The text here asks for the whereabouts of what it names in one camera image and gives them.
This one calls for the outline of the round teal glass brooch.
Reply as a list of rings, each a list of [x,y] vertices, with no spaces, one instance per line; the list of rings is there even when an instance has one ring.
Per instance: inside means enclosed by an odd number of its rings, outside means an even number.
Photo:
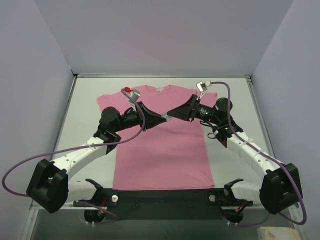
[[[166,122],[169,122],[171,120],[171,116],[169,116],[166,112],[164,112],[162,115],[161,115],[162,118],[165,119]]]

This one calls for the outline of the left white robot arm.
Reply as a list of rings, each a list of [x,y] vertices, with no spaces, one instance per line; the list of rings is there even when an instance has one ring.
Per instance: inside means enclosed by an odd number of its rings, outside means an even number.
[[[145,131],[170,119],[166,113],[149,110],[142,102],[124,114],[112,106],[106,107],[101,112],[97,131],[80,149],[52,161],[43,159],[37,163],[26,190],[27,196],[49,213],[55,213],[68,202],[103,205],[109,196],[99,183],[90,178],[77,182],[69,182],[70,179],[95,159],[110,153],[121,140],[118,132],[135,126]]]

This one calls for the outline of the pink t-shirt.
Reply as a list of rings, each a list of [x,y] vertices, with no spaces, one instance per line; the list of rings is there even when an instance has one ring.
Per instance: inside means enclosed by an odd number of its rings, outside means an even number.
[[[176,85],[133,87],[139,101],[162,114],[184,104],[196,89]],[[121,114],[129,108],[121,93],[97,98],[100,110],[115,107]],[[215,186],[199,120],[172,118],[116,147],[113,188],[120,191],[208,189]]]

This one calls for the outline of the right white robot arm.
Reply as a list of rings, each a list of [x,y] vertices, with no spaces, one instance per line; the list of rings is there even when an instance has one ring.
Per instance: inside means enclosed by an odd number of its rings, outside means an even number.
[[[232,201],[245,200],[261,204],[268,213],[275,215],[299,203],[303,194],[299,171],[292,164],[284,164],[258,147],[241,127],[230,111],[232,102],[225,97],[219,98],[213,107],[200,103],[199,97],[190,99],[168,111],[170,117],[192,122],[195,119],[212,128],[214,138],[225,148],[243,159],[261,179],[252,183],[238,178],[224,185],[224,195]]]

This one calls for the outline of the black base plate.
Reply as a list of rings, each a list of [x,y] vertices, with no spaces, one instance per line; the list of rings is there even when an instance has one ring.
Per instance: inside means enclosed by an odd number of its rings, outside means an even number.
[[[243,208],[253,203],[225,195],[222,188],[187,190],[113,190],[105,188],[91,200],[74,201],[85,207],[87,221],[111,220],[217,220],[235,217],[241,221]]]

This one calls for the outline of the beige foam block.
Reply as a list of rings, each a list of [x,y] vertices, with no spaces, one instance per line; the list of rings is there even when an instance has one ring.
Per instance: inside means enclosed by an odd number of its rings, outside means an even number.
[[[301,240],[299,233],[290,227],[262,226],[257,235],[259,240]]]

